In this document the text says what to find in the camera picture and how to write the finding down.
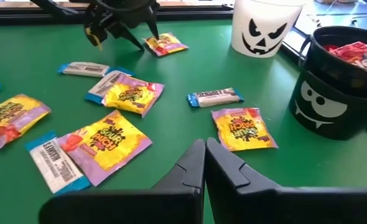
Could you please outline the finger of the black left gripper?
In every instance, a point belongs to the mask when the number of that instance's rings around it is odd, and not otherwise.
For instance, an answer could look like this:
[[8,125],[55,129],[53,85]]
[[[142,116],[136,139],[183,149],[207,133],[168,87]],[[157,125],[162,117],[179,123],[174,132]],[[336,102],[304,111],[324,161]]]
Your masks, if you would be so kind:
[[159,31],[157,29],[157,12],[159,10],[159,4],[153,4],[147,9],[147,19],[146,23],[152,33],[152,35],[158,40],[159,39]]
[[132,44],[134,44],[136,47],[138,47],[140,50],[144,50],[144,47],[142,44],[133,36],[128,28],[124,26],[120,22],[115,22],[108,26],[108,32],[112,34],[112,36],[115,39],[123,38],[128,41],[130,41]]

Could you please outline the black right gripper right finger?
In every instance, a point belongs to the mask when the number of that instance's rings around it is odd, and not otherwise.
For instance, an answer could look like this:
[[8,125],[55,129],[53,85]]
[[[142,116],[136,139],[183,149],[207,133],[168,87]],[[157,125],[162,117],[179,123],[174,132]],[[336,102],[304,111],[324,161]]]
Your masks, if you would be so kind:
[[283,187],[214,138],[205,180],[215,224],[367,224],[367,189]]

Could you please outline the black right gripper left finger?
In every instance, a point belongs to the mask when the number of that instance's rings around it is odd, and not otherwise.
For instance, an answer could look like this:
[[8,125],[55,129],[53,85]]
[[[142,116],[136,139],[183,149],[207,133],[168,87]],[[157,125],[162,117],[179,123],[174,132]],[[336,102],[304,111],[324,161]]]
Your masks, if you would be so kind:
[[195,140],[150,189],[91,190],[56,196],[40,224],[202,224],[205,142]]

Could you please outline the yellow Sour Patch candy packet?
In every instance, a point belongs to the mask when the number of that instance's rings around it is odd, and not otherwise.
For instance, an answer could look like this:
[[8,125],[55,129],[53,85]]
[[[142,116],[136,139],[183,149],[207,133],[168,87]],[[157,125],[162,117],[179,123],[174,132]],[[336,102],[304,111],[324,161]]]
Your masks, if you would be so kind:
[[58,138],[58,143],[91,184],[97,186],[148,148],[152,141],[115,110],[91,125]]
[[227,108],[212,111],[211,116],[221,145],[231,152],[278,148],[259,108]]
[[149,50],[158,57],[189,49],[188,46],[181,43],[181,41],[170,32],[160,34],[158,39],[155,37],[148,37],[143,39],[143,41],[146,43]]
[[101,103],[145,117],[160,97],[164,85],[123,75],[106,91]]
[[0,103],[0,149],[21,137],[50,112],[47,105],[23,94]]

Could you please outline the white jack-o-lantern bucket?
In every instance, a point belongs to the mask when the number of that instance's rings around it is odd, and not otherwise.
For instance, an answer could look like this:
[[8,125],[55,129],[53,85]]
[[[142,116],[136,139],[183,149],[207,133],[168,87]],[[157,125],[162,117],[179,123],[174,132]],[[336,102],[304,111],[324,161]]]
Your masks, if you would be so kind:
[[235,0],[231,46],[254,58],[277,54],[307,0]]

